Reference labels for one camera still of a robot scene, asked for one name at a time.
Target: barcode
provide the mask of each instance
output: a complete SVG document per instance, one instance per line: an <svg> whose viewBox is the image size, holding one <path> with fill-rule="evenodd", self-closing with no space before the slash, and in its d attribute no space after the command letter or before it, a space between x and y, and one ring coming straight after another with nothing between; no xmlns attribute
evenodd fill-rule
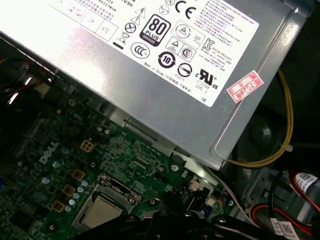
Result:
<svg viewBox="0 0 320 240"><path fill-rule="evenodd" d="M294 234L292 232L291 226L287 224L282 224L282 229L287 233L287 234Z"/></svg>
<svg viewBox="0 0 320 240"><path fill-rule="evenodd" d="M306 174L306 173L301 173L299 178L301 178L304 181L307 181L308 179L311 178L311 176L309 174Z"/></svg>

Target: ce mark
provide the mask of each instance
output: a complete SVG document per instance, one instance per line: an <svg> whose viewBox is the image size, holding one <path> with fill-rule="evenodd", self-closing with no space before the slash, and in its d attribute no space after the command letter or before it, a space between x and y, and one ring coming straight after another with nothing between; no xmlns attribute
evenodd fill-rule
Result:
<svg viewBox="0 0 320 240"><path fill-rule="evenodd" d="M180 13L180 5L181 4L187 4L186 1L177 1L176 4L175 4L175 10ZM186 10L185 10L185 16L190 19L190 15L196 10L197 8L195 8L194 6L191 6L191 7L188 7Z"/></svg>

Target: power supply label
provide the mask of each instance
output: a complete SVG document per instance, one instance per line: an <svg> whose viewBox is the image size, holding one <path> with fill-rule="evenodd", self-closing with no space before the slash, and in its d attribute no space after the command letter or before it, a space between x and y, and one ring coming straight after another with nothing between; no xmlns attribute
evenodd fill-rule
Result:
<svg viewBox="0 0 320 240"><path fill-rule="evenodd" d="M223 0L48 0L97 38L212 107L259 24Z"/></svg>

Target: dell logo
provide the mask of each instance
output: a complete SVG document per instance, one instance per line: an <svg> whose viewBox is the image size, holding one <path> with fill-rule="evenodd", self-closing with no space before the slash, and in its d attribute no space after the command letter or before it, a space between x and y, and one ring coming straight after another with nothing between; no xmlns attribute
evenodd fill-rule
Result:
<svg viewBox="0 0 320 240"><path fill-rule="evenodd" d="M40 157L39 162L44 165L47 164L48 158L50 158L52 156L52 153L57 149L58 145L59 145L58 142L56 142L56 143L51 142L50 146L48 146L47 150L44 151L43 156Z"/></svg>

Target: power supply unit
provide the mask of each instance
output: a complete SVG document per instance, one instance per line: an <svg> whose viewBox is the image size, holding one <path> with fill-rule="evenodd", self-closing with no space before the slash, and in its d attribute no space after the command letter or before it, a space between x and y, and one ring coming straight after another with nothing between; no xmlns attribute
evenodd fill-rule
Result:
<svg viewBox="0 0 320 240"><path fill-rule="evenodd" d="M96 94L110 119L219 169L313 5L10 0L0 2L0 35Z"/></svg>

